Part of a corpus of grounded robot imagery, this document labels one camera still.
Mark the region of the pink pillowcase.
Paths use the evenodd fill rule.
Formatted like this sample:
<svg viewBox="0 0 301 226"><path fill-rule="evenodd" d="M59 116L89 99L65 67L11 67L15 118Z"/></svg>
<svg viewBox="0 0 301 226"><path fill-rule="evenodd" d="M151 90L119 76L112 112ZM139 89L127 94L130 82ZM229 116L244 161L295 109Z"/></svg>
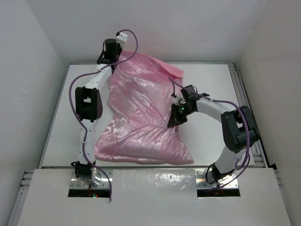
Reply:
<svg viewBox="0 0 301 226"><path fill-rule="evenodd" d="M113 117L95 145L99 161L184 165L193 158L178 128L168 127L183 70L142 53L123 51L109 77Z"/></svg>

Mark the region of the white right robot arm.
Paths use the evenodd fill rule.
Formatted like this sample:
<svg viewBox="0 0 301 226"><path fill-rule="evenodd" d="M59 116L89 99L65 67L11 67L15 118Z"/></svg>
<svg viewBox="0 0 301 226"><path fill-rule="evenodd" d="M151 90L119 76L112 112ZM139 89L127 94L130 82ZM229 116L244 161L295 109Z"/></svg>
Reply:
<svg viewBox="0 0 301 226"><path fill-rule="evenodd" d="M169 128L187 122L192 113L203 113L222 125L225 147L216 162L211 164L205 177L212 177L208 184L217 184L234 171L244 171L250 163L250 148L260 139L260 134L250 108L231 101L211 99L206 93L197 93L193 85L181 88L184 103L171 105Z"/></svg>

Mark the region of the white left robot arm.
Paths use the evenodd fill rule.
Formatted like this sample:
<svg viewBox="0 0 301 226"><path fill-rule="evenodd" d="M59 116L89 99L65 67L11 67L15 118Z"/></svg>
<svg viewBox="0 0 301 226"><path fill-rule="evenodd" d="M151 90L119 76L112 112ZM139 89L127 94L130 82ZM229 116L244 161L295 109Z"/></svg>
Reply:
<svg viewBox="0 0 301 226"><path fill-rule="evenodd" d="M95 166L94 138L98 120L103 114L101 89L107 79L113 74L119 61L126 38L117 36L106 39L103 49L96 61L96 71L75 78L69 87L69 102L71 109L81 125L81 150L78 159L71 165L75 176L93 183L99 169Z"/></svg>

